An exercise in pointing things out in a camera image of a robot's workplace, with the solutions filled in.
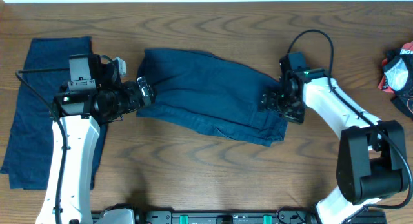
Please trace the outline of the dark navy garment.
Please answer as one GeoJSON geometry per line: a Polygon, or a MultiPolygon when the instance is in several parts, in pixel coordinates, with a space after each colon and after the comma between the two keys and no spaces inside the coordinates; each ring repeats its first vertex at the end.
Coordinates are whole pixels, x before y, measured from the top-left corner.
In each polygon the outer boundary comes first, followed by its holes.
{"type": "Polygon", "coordinates": [[[90,36],[33,39],[26,56],[23,79],[34,88],[21,85],[1,173],[9,177],[10,188],[46,190],[53,151],[51,103],[70,79],[68,59],[92,52],[90,36]]]}

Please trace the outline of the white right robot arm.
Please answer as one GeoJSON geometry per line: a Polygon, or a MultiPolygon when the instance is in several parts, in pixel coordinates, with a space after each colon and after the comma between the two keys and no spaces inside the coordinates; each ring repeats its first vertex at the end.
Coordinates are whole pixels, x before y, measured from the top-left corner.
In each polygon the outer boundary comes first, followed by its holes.
{"type": "Polygon", "coordinates": [[[403,127],[368,113],[339,88],[323,68],[311,69],[301,52],[279,61],[281,88],[260,102],[288,122],[302,124],[314,110],[339,139],[337,187],[317,202],[307,223],[364,223],[370,207],[400,192],[411,192],[403,127]]]}

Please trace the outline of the dark blue shorts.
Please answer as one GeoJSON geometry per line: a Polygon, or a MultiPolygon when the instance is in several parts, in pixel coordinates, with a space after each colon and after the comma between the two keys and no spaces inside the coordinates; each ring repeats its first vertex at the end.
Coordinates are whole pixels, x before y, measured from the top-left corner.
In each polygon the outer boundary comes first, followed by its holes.
{"type": "Polygon", "coordinates": [[[280,84],[249,66],[209,52],[149,48],[137,74],[156,94],[139,117],[267,147],[285,138],[287,122],[275,111],[259,110],[266,90],[280,84]]]}

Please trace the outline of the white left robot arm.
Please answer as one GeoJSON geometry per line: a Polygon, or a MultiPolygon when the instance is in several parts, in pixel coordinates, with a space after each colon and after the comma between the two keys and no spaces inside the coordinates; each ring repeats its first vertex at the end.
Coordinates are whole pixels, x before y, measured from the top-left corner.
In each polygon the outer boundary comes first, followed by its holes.
{"type": "Polygon", "coordinates": [[[70,79],[54,96],[53,154],[43,206],[37,223],[135,223],[128,205],[94,214],[90,204],[92,164],[101,126],[121,121],[154,102],[146,79],[122,82],[126,63],[105,55],[69,58],[70,79]]]}

